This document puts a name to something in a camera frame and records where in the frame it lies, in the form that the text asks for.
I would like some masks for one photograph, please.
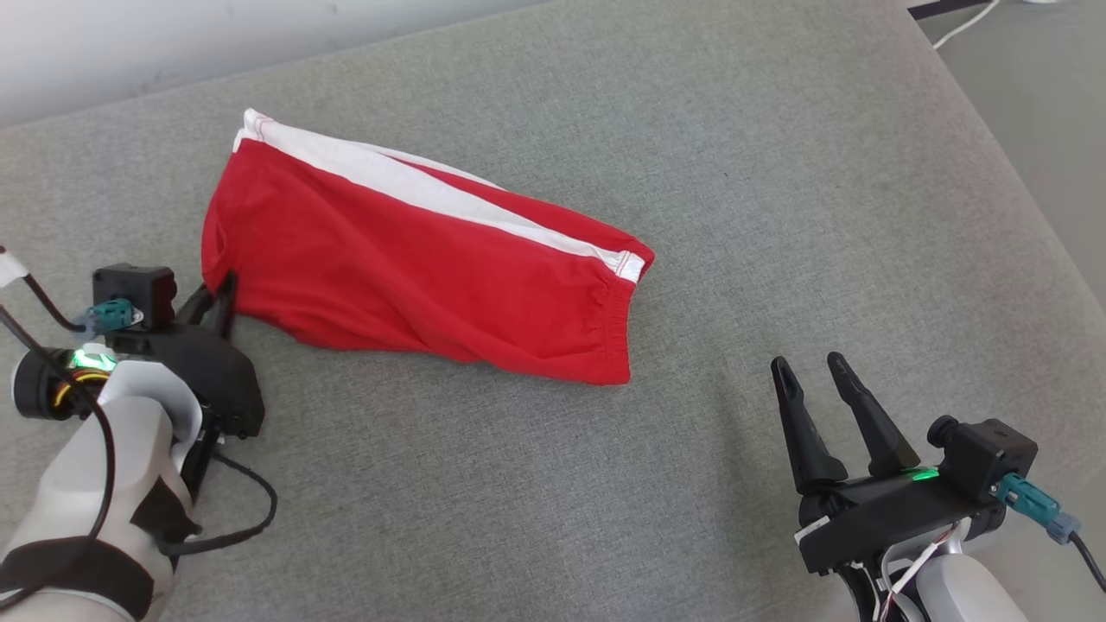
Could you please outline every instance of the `teal connector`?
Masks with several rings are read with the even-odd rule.
[[[107,332],[117,331],[134,325],[142,319],[142,313],[135,311],[129,300],[116,299],[94,304],[75,318],[73,323],[84,326],[82,339],[93,339]]]
[[[1048,527],[1060,514],[1060,501],[1015,473],[1006,475],[999,481],[999,490],[994,496],[1006,507],[1030,517],[1041,527]]]
[[[1072,533],[1078,532],[1082,527],[1077,518],[1060,511],[1060,501],[1020,475],[1011,473],[1003,477],[994,496],[1010,509],[1044,527],[1048,537],[1057,543],[1066,545]]]

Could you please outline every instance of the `black cable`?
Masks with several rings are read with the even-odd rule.
[[[30,276],[28,276],[27,279],[28,284],[31,284],[31,289],[35,289],[38,287],[38,283],[33,283]],[[58,309],[54,308],[51,314],[56,312]],[[93,397],[92,393],[90,393],[84,385],[77,382],[76,379],[73,377],[73,374],[63,367],[61,363],[55,361],[53,356],[39,345],[39,342],[34,341],[34,338],[32,338],[30,333],[28,333],[27,330],[11,317],[11,313],[9,313],[2,304],[0,304],[0,322],[3,322],[3,325],[11,331],[11,334],[15,335],[15,339],[18,339],[20,343],[22,343],[32,354],[45,363],[51,371],[62,379],[62,381],[67,382],[70,386],[73,387],[73,393],[80,397],[81,401],[87,404],[88,408],[92,410],[92,414],[96,417],[96,422],[100,423],[100,432],[104,435],[104,463],[106,466],[104,474],[104,496],[100,499],[100,511],[96,514],[96,520],[92,523],[92,529],[88,530],[85,546],[81,547],[77,552],[74,552],[73,558],[70,559],[67,563],[62,564],[71,566],[76,562],[81,556],[85,554],[96,541],[96,537],[100,536],[100,531],[104,528],[104,521],[107,520],[107,510],[111,509],[112,506],[112,495],[115,493],[115,437],[112,435],[112,425],[107,422],[107,415],[104,414],[104,410],[96,403],[96,398]],[[14,594],[0,601],[0,612],[15,607],[45,587],[46,582],[43,581],[32,588],[21,589]]]
[[[271,484],[265,481],[263,477],[257,473],[250,470],[234,460],[223,456],[219,452],[212,452],[211,457],[216,460],[229,466],[230,468],[241,473],[246,477],[249,477],[253,481],[257,481],[265,493],[269,495],[269,515],[259,525],[250,527],[249,529],[242,529],[241,531],[234,531],[233,533],[228,533],[226,536],[217,536],[215,538],[208,538],[207,540],[191,540],[188,542],[157,542],[157,550],[161,551],[161,554],[166,557],[179,557],[179,556],[190,556],[196,553],[206,553],[208,551],[213,551],[217,549],[225,549],[233,545],[238,545],[249,540],[250,538],[261,533],[265,530],[265,527],[272,525],[273,518],[276,517],[276,489],[272,487]]]
[[[82,326],[81,324],[74,324],[73,322],[65,319],[65,315],[62,315],[62,312],[58,310],[58,307],[54,304],[54,301],[50,300],[50,297],[46,296],[45,290],[43,290],[42,286],[39,284],[39,281],[34,280],[34,274],[28,274],[23,277],[23,281],[27,282],[27,287],[31,288],[31,291],[34,292],[34,298],[39,299],[39,302],[41,302],[42,305],[46,308],[46,311],[50,313],[50,317],[53,318],[54,321],[58,322],[58,324],[61,328],[67,330],[71,333],[84,332],[84,326]]]
[[[1091,550],[1083,542],[1083,538],[1075,531],[1072,531],[1067,537],[1068,540],[1075,545],[1076,549],[1079,549],[1079,554],[1083,556],[1083,561],[1087,562],[1087,568],[1091,570],[1091,574],[1094,576],[1095,581],[1098,581],[1098,587],[1106,592],[1106,577],[1103,577],[1103,571],[1098,569],[1098,563],[1095,561],[1095,557],[1091,554]]]

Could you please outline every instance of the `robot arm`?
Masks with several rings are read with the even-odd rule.
[[[126,377],[131,365],[119,366],[105,391],[116,377]],[[158,550],[155,536],[182,539],[198,531],[189,518],[191,496],[170,452],[173,423],[161,403],[143,395],[117,395],[102,408],[116,459],[107,520],[88,546],[105,481],[103,437],[90,417],[46,468],[0,566],[3,597],[45,587],[0,620],[157,620],[168,602],[175,564]],[[75,556],[79,563],[59,571],[59,561]]]
[[[1024,622],[1002,585],[963,554],[961,543],[998,529],[1008,507],[1044,526],[1057,542],[1081,543],[1078,521],[1024,479],[1036,443],[998,419],[961,424],[943,416],[928,439],[945,458],[937,468],[919,467],[917,453],[845,357],[831,353],[827,363],[872,456],[867,477],[848,478],[806,412],[790,365],[782,356],[772,362],[802,496],[795,541],[807,571],[841,577],[862,620]],[[905,568],[891,570],[901,562]]]
[[[12,376],[20,413],[87,417],[46,468],[3,550],[0,620],[157,620],[179,556],[246,540],[275,514],[272,487],[216,453],[223,434],[255,436],[264,417],[253,366],[227,340],[233,280],[218,296],[200,288],[180,310],[184,322],[170,305],[176,284],[167,268],[113,266],[93,283],[96,305],[70,326],[95,325],[106,348],[43,349],[0,308],[31,350]],[[213,330],[199,325],[215,307]],[[252,529],[186,541],[200,530],[192,504],[211,459],[259,481],[272,507]]]

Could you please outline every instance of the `red shorts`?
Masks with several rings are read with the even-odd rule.
[[[522,374],[629,381],[633,236],[432,160],[252,110],[211,198],[204,280],[341,350],[432,352]]]

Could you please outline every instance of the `gray couch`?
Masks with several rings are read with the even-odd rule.
[[[1034,475],[1058,493],[1103,466],[1103,312],[897,2],[554,1],[9,128],[2,241],[70,310],[121,260],[190,290],[249,106],[568,206],[657,262],[624,387],[321,351],[241,321],[269,414],[226,452],[280,512],[181,561],[167,620],[814,619],[839,588],[792,540],[776,354],[854,474],[831,350],[926,459],[952,414],[1039,440]],[[24,291],[4,303],[65,343]],[[0,361],[20,355],[0,338]],[[0,429],[7,538],[73,424],[4,401]],[[212,467],[208,533],[263,511]]]

